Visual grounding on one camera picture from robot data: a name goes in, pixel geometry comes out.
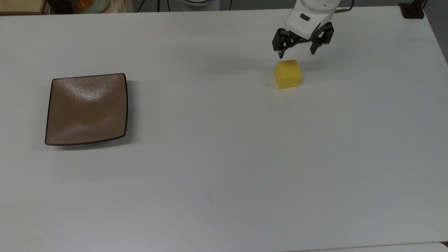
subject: foam block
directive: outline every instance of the foam block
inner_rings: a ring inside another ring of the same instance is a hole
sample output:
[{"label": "foam block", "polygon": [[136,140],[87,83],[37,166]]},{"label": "foam block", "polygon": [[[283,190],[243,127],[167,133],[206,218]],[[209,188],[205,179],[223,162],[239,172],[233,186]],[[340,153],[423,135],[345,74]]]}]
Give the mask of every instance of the foam block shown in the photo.
[{"label": "foam block", "polygon": [[297,87],[302,79],[302,73],[297,64],[297,60],[277,62],[274,76],[279,89]]}]

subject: white table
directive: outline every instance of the white table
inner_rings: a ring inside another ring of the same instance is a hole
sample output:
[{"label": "white table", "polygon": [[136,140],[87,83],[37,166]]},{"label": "white table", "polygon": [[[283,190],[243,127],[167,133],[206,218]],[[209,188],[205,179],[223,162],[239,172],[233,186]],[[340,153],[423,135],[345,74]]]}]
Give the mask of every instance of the white table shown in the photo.
[{"label": "white table", "polygon": [[314,250],[314,252],[447,252],[447,251],[448,248],[441,243]]},{"label": "white table", "polygon": [[[448,240],[448,67],[426,19],[289,10],[0,17],[0,250],[279,252]],[[127,136],[44,144],[53,78],[123,72]]]}]

